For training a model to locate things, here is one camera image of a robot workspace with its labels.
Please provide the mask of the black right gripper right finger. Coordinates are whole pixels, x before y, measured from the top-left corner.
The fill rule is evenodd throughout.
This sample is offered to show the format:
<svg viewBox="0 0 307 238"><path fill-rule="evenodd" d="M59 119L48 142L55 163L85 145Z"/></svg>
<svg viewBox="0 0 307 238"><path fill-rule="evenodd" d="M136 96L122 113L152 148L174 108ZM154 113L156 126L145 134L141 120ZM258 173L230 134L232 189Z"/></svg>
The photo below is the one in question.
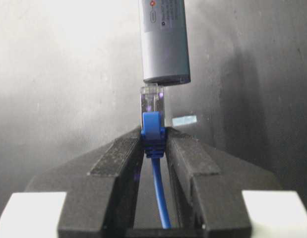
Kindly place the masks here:
<svg viewBox="0 0 307 238"><path fill-rule="evenodd" d="M206 238L307 238L307 210L270 171L167 129L179 224Z"/></svg>

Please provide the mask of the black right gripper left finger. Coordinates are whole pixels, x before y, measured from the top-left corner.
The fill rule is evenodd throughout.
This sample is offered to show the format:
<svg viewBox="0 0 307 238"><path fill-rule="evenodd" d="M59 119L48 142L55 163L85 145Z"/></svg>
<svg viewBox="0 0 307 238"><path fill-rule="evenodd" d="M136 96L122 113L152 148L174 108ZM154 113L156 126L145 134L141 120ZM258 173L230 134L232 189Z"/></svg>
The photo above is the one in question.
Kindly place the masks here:
<svg viewBox="0 0 307 238"><path fill-rule="evenodd" d="M140 132L34 176L8 200L0 238L105 238L131 228L143 161Z"/></svg>

